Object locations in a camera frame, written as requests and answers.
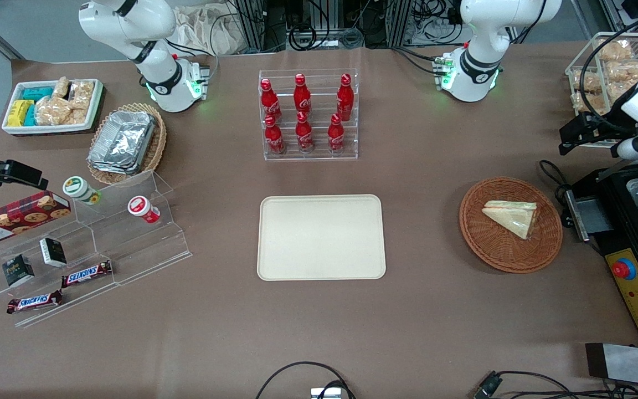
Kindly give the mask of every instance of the table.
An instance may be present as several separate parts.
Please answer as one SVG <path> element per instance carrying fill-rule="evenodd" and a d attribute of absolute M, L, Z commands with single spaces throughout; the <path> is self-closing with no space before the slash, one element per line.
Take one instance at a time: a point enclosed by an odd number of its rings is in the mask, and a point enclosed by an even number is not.
<path fill-rule="evenodd" d="M 169 138 L 157 172 L 175 189 L 172 212 L 193 257 L 29 329 L 15 330 L 0 303 L 0 397 L 254 397 L 272 372 L 299 360 L 334 366 L 359 397 L 373 399 L 466 397 L 492 369 L 601 388 L 587 378 L 583 343 L 638 344 L 602 258 L 568 231 L 549 267 L 501 273 L 470 252 L 457 217 L 481 179 L 524 179 L 552 198 L 540 159 L 571 182 L 614 163 L 602 149 L 558 155 L 558 128 L 573 116 L 563 71 L 582 46 L 512 46 L 496 88 L 475 104 L 436 93 L 428 74 L 388 50 L 223 58 L 208 101 L 163 114 Z M 359 160 L 265 162 L 258 70 L 354 66 Z M 13 71 L 15 83 L 101 79 L 104 114 L 150 102 L 129 62 L 15 62 Z M 0 131 L 0 159 L 44 170 L 56 190 L 70 175 L 89 175 L 90 139 Z M 31 192 L 0 188 L 0 204 Z M 382 279 L 258 278 L 264 197 L 355 193 L 382 200 Z M 308 397 L 332 379 L 319 369 L 286 371 L 264 397 Z M 502 392 L 509 388 L 552 386 L 514 377 Z"/>

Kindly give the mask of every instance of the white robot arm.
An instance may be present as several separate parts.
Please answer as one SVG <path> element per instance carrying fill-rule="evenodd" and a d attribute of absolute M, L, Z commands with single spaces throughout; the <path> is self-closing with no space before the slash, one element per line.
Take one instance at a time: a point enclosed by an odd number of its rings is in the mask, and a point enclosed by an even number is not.
<path fill-rule="evenodd" d="M 444 74 L 441 88 L 461 101 L 486 97 L 511 43 L 507 26 L 529 26 L 553 19 L 562 0 L 463 0 L 460 13 L 474 34 L 468 45 L 436 60 Z"/>
<path fill-rule="evenodd" d="M 137 65 L 164 111 L 184 111 L 202 98 L 198 64 L 176 60 L 164 43 L 176 28 L 174 11 L 164 0 L 95 0 L 80 7 L 78 19 L 91 39 Z"/>

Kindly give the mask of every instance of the coca-cola bottle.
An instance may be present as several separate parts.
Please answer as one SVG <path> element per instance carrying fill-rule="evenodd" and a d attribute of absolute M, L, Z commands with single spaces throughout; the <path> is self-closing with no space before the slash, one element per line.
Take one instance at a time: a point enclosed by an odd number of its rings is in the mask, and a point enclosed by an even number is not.
<path fill-rule="evenodd" d="M 265 116 L 273 116 L 276 122 L 281 121 L 282 111 L 279 109 L 279 98 L 277 98 L 277 94 L 272 89 L 270 79 L 261 80 L 260 88 L 263 89 L 260 102 L 263 104 Z"/>
<path fill-rule="evenodd" d="M 329 125 L 329 151 L 332 154 L 344 152 L 344 126 L 341 126 L 341 116 L 333 114 Z"/>
<path fill-rule="evenodd" d="M 337 112 L 342 121 L 351 119 L 351 111 L 354 108 L 354 89 L 351 88 L 351 75 L 341 75 L 341 88 L 337 94 Z"/>
<path fill-rule="evenodd" d="M 306 78 L 301 73 L 294 76 L 294 107 L 297 112 L 306 112 L 307 116 L 312 114 L 312 94 L 306 86 Z"/>
<path fill-rule="evenodd" d="M 307 122 L 306 112 L 297 112 L 297 126 L 294 128 L 297 133 L 297 144 L 302 154 L 309 154 L 314 150 L 314 140 L 312 140 L 312 126 Z"/>
<path fill-rule="evenodd" d="M 284 141 L 282 141 L 282 131 L 275 124 L 275 119 L 272 115 L 265 117 L 265 141 L 267 142 L 267 149 L 272 154 L 284 154 L 287 151 Z"/>

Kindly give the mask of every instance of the walkers cookie box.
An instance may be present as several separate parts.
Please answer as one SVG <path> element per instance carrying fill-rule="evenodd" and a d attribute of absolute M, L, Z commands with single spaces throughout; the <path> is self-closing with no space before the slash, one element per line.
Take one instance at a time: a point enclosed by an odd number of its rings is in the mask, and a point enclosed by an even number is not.
<path fill-rule="evenodd" d="M 70 214 L 68 201 L 42 191 L 0 207 L 0 241 Z"/>

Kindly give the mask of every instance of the wicker basket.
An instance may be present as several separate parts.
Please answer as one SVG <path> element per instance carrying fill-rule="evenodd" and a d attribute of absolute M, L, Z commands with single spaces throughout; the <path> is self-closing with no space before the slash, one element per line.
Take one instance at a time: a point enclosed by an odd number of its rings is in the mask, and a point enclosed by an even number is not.
<path fill-rule="evenodd" d="M 534 227 L 527 240 L 516 237 L 481 212 L 490 200 L 535 202 Z M 563 243 L 563 227 L 553 204 L 536 187 L 510 177 L 477 183 L 459 207 L 459 227 L 471 250 L 483 261 L 510 273 L 531 273 L 549 265 Z"/>
<path fill-rule="evenodd" d="M 146 170 L 154 170 L 159 166 L 159 162 L 162 159 L 162 152 L 164 152 L 164 147 L 167 144 L 167 128 L 164 126 L 164 120 L 162 116 L 159 114 L 159 111 L 154 109 L 152 106 L 147 104 L 127 104 L 117 108 L 115 111 L 130 111 L 130 112 L 147 112 L 148 114 L 154 116 L 156 119 L 156 124 L 154 126 L 152 140 L 149 143 L 149 147 L 147 148 L 147 153 L 145 154 L 144 161 L 142 162 L 141 172 L 145 172 Z M 93 137 L 93 142 L 90 144 L 90 148 L 95 145 L 95 141 L 97 141 L 98 136 L 100 136 L 100 131 L 102 130 L 102 126 L 104 126 L 105 122 L 110 118 L 109 113 L 108 116 L 100 123 L 97 131 L 95 132 L 95 136 Z M 132 177 L 132 175 L 125 175 L 123 173 L 113 173 L 113 172 L 103 172 L 101 170 L 97 170 L 88 164 L 88 169 L 90 169 L 90 173 L 95 177 L 95 179 L 99 182 L 103 182 L 104 184 L 115 184 L 117 182 L 121 182 L 128 177 Z"/>

